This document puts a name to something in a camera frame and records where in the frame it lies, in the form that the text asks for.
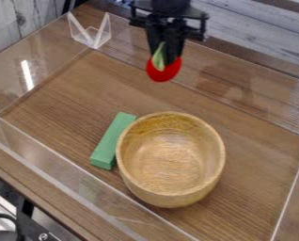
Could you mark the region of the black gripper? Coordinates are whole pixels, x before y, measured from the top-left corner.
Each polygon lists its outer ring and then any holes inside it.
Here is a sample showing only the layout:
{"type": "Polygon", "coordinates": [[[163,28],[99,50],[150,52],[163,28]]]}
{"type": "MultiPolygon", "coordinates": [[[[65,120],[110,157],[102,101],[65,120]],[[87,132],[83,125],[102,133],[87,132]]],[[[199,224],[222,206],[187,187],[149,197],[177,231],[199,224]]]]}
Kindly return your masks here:
{"type": "Polygon", "coordinates": [[[205,40],[209,13],[191,6],[191,0],[131,0],[130,25],[146,28],[151,55],[165,42],[165,65],[182,56],[186,37],[205,40]]]}

